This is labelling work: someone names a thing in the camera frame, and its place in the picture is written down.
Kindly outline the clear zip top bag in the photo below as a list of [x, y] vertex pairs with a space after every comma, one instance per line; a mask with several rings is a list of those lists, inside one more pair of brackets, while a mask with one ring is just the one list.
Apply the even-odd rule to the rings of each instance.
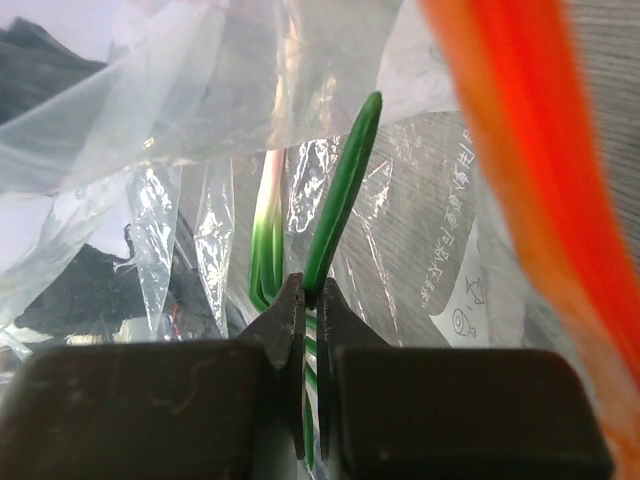
[[444, 214], [383, 279], [479, 238], [445, 348], [331, 273], [408, 89], [392, 1], [1, 5], [5, 479], [635, 479], [639, 285], [558, 1], [423, 1], [468, 127]]

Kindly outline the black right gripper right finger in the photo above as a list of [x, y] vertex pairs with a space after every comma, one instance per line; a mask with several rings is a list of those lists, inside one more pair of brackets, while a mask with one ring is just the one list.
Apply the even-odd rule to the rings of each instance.
[[609, 479], [582, 383], [537, 349], [383, 340], [328, 280], [317, 299], [320, 451], [335, 479]]

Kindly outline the green fake scallion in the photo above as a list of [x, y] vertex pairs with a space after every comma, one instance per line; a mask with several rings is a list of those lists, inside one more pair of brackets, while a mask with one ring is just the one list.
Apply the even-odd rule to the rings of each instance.
[[240, 335], [263, 350], [258, 385], [265, 397], [256, 413], [252, 447], [255, 479], [295, 477], [295, 461], [314, 464], [313, 430], [320, 430], [321, 441], [329, 438], [334, 387], [323, 289], [363, 181], [382, 108], [382, 95], [375, 91], [354, 121], [293, 293], [283, 283], [275, 209], [266, 207], [255, 222], [249, 294], [259, 315]]

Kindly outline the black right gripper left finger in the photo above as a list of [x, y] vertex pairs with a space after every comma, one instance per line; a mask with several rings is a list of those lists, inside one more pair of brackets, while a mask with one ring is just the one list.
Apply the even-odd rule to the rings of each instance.
[[5, 479], [294, 479], [305, 293], [287, 278], [231, 340], [33, 354], [1, 405]]

